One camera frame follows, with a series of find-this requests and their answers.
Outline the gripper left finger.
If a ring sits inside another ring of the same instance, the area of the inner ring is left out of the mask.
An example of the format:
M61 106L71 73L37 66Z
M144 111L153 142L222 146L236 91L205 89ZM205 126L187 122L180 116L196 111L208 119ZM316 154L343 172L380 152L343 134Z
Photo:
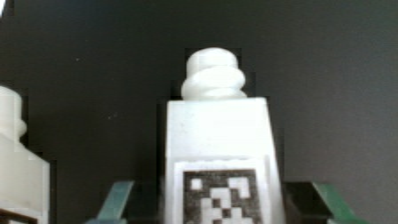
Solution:
M98 216L84 224L128 224L123 212L133 185L133 181L119 181L114 183Z

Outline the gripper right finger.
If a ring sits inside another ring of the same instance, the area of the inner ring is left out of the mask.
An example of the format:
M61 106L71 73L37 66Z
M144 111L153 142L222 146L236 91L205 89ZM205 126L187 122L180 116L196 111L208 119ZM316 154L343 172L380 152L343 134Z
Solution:
M329 183L286 182L283 190L288 224L370 224Z

